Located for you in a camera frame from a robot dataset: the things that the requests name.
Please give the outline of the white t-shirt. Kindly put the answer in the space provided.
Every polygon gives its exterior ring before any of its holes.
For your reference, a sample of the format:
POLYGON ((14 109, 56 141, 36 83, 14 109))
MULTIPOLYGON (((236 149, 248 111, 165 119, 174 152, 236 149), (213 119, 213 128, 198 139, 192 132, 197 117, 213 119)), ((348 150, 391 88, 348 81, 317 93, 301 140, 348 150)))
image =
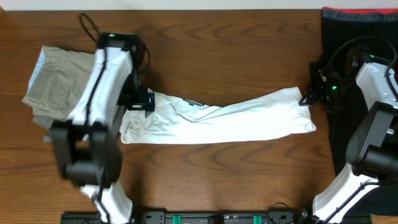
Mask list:
POLYGON ((225 107, 155 94, 155 110, 127 111, 119 132, 124 144, 211 144, 266 141, 316 130, 297 87, 225 107))

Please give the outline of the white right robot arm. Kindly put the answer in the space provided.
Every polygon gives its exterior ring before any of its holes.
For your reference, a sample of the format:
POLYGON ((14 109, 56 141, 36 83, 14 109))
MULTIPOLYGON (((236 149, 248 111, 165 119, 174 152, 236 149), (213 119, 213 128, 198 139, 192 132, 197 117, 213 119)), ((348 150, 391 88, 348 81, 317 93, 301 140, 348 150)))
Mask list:
POLYGON ((335 68, 310 64, 302 106, 328 112, 337 175, 299 223, 361 223, 370 213, 397 215, 397 83, 394 59, 354 50, 335 68))

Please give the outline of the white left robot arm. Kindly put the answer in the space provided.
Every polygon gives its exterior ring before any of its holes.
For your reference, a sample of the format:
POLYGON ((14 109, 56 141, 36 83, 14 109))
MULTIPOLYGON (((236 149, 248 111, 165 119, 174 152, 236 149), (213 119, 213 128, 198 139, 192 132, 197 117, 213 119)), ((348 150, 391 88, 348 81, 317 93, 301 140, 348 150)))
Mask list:
POLYGON ((62 222, 134 223, 133 203, 120 183, 123 155, 117 136, 127 111, 150 114, 154 92, 139 75, 149 50, 137 34, 104 32, 96 42, 95 64, 85 90, 66 121, 54 121, 49 136, 60 175, 87 195, 97 215, 62 222))

